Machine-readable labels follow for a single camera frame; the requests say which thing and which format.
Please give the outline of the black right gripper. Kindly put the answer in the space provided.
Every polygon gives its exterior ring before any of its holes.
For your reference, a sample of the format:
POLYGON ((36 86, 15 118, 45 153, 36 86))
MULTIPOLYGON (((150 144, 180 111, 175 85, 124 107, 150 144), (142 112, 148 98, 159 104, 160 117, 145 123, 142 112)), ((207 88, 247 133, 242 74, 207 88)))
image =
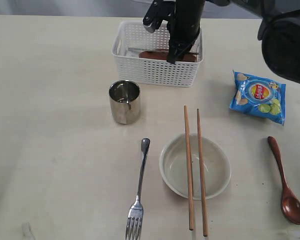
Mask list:
POLYGON ((154 0, 143 18, 143 26, 154 33, 167 21, 170 34, 166 61, 175 64, 192 48, 199 33, 204 0, 154 0))

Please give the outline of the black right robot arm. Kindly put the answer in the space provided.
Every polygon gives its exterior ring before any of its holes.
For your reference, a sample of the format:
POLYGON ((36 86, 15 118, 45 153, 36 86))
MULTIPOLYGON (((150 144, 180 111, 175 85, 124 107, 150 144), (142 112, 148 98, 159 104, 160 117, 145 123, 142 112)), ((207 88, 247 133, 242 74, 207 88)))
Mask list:
MULTIPOLYGON (((235 0, 234 4, 262 19, 257 39, 268 68, 300 84, 300 0, 235 0)), ((167 21, 170 34, 166 60, 171 64, 186 55, 200 32, 203 0, 154 0, 143 26, 154 33, 167 21)))

